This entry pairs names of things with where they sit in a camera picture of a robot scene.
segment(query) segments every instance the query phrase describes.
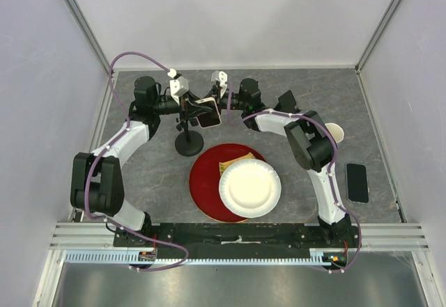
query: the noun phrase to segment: yellow object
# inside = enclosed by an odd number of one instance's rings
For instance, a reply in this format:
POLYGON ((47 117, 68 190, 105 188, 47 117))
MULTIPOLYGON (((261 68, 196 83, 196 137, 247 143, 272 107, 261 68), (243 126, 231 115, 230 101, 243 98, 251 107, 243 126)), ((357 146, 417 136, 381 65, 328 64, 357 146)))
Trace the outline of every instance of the yellow object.
POLYGON ((233 159, 232 161, 228 161, 228 162, 220 162, 218 164, 218 167, 220 168, 220 176, 223 175, 223 172, 228 169, 228 166, 230 166, 232 163, 235 163, 237 161, 240 161, 241 159, 255 159, 256 157, 249 152, 248 154, 246 154, 245 156, 239 157, 237 159, 233 159))

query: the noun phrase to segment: black stand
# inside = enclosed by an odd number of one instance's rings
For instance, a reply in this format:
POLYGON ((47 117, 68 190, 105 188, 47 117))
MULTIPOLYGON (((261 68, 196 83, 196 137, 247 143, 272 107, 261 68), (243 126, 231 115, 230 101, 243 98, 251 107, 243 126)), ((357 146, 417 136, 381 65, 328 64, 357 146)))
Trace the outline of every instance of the black stand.
POLYGON ((190 131, 188 128, 180 133, 175 139, 175 149, 182 156, 194 156, 201 152, 204 140, 200 133, 190 131))

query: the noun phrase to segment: smartphone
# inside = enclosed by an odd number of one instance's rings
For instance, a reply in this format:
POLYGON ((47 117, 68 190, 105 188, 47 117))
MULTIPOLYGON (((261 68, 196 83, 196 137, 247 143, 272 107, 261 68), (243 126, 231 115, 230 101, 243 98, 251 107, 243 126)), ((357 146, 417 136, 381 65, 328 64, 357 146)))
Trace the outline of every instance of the smartphone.
POLYGON ((347 198, 354 203, 369 202, 369 187, 367 186, 367 171, 361 164, 346 165, 347 198))
POLYGON ((202 100, 196 100, 195 104, 206 105, 212 109, 211 112, 201 114, 197 117, 198 123, 201 128, 208 128, 212 126, 217 126, 222 123, 220 118, 220 113, 217 108, 217 103, 214 97, 203 98, 202 100))

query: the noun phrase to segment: gray floor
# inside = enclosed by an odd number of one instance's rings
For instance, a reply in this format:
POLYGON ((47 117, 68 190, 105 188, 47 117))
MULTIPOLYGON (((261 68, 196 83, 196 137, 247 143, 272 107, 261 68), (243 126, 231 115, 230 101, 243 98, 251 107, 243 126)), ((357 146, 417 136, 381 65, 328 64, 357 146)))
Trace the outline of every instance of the gray floor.
MULTIPOLYGON (((380 156, 369 115, 354 70, 227 70, 229 80, 238 90, 246 77, 259 81, 263 102, 270 107, 277 97, 291 89, 303 110, 317 111, 325 123, 338 123, 346 137, 339 145, 336 174, 339 189, 348 208, 362 222, 399 222, 397 206, 380 156), (370 202, 353 204, 346 200, 345 164, 359 163, 367 167, 370 202)), ((210 89, 212 71, 184 71, 190 90, 199 96, 210 89)), ((116 92, 128 106, 133 101, 134 81, 150 75, 163 85, 169 79, 164 72, 120 72, 116 92)), ((147 211, 154 222, 208 222, 190 197, 187 184, 190 169, 197 157, 182 157, 174 148, 178 135, 176 116, 162 116, 157 134, 129 159, 123 168, 126 198, 147 211)), ((232 120, 240 120, 240 112, 231 112, 232 120)), ((121 110, 115 101, 110 106, 102 142, 122 126, 121 110)), ((288 142, 275 134, 253 132, 244 125, 221 125, 199 129, 204 137, 204 150, 221 143, 242 143, 259 151, 277 171, 282 181, 282 195, 277 207, 261 222, 316 222, 317 203, 308 174, 295 162, 288 142)))
POLYGON ((427 307, 410 254, 362 253, 345 274, 299 266, 185 265, 151 274, 65 264, 53 307, 427 307))

